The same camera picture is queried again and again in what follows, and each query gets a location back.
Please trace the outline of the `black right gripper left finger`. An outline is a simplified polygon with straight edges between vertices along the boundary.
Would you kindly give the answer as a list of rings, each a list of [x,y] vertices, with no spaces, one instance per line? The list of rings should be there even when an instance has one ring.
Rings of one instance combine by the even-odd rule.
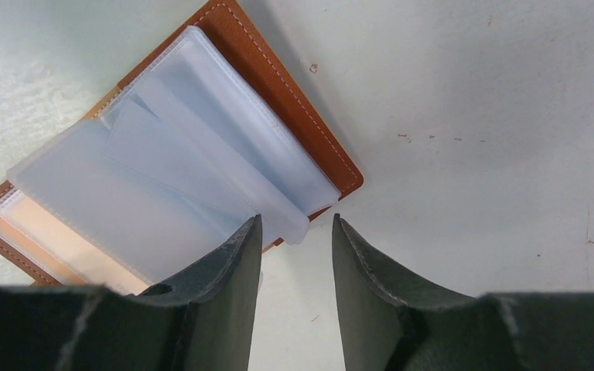
[[[262,222],[141,294],[0,286],[0,370],[246,370]]]

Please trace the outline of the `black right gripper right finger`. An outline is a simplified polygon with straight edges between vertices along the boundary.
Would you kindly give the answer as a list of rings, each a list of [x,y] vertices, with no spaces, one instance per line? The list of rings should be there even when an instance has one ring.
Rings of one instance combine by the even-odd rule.
[[[348,370],[594,370],[594,292],[444,288],[333,218],[333,272]]]

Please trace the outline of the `brown leather card holder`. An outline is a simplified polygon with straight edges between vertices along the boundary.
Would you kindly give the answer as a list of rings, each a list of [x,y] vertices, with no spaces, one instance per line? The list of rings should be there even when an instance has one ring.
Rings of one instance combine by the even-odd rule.
[[[301,243],[364,178],[236,1],[209,1],[0,185],[0,254],[139,294],[262,218]]]

